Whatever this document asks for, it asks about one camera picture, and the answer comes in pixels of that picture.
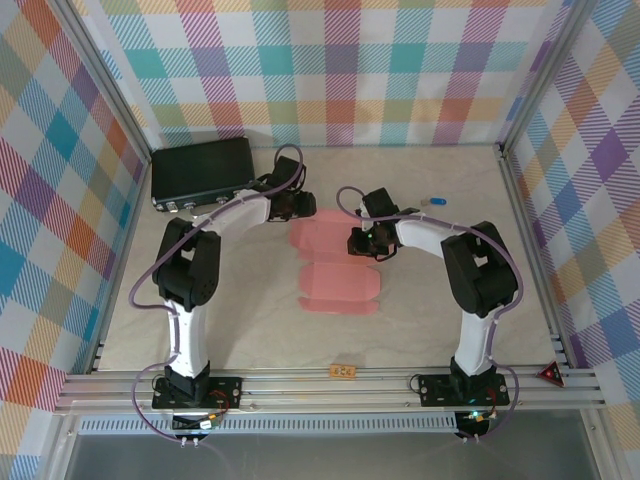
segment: metal bracket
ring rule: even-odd
[[[420,375],[418,377],[420,405],[423,407],[460,407],[461,411],[478,407],[509,405],[509,392],[503,375],[489,377],[487,388],[467,396],[463,402],[457,397],[450,384],[449,375]],[[495,394],[495,400],[489,394]]]
[[[242,378],[240,377],[209,377],[208,395],[194,405],[186,395],[172,389],[165,377],[159,377],[153,385],[154,395],[151,408],[154,410],[193,410],[194,407],[213,410],[240,408],[242,397]]]

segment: black device box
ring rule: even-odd
[[[246,137],[156,150],[151,155],[151,201],[162,212],[223,203],[253,180]]]

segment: vent grille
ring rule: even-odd
[[[168,430],[170,422],[150,415],[154,427]],[[211,433],[400,433],[455,432],[455,414],[425,412],[410,414],[315,414],[229,415]],[[92,415],[84,417],[79,433],[126,434],[149,433],[144,423],[133,415]]]

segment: plaid wallpaper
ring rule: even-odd
[[[494,143],[570,1],[75,3],[160,147]]]
[[[536,55],[536,58],[534,59],[531,66],[529,67],[529,71],[527,72],[527,75],[524,81],[522,82],[522,85],[520,85],[520,89],[518,90],[518,95],[516,96],[515,101],[511,105],[511,108],[509,109],[509,113],[507,114],[507,119],[502,125],[502,129],[500,130],[500,134],[498,135],[497,142],[502,143],[507,137],[507,134],[509,133],[511,126],[513,125],[513,121],[516,119],[518,113],[520,112],[520,107],[522,106],[522,102],[524,102],[525,98],[527,97],[533,85],[533,81],[535,80],[538,70],[540,70],[540,67],[544,65],[545,60],[547,58],[547,54],[550,52],[553,42],[555,41],[558,34],[562,30],[564,22],[567,19],[567,16],[569,15],[571,7],[575,4],[575,2],[576,0],[562,1],[562,5],[558,10],[558,13],[556,14],[556,18],[554,18],[553,23],[551,24],[551,27],[549,28],[547,35],[544,39],[544,42],[542,42],[542,45],[540,46],[540,50],[538,50],[538,54]]]
[[[143,164],[45,0],[0,1],[0,478],[31,479]]]
[[[603,0],[515,148],[581,365],[640,478],[640,2]]]

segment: small orange label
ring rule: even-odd
[[[356,367],[352,365],[329,365],[329,376],[334,378],[356,378]]]

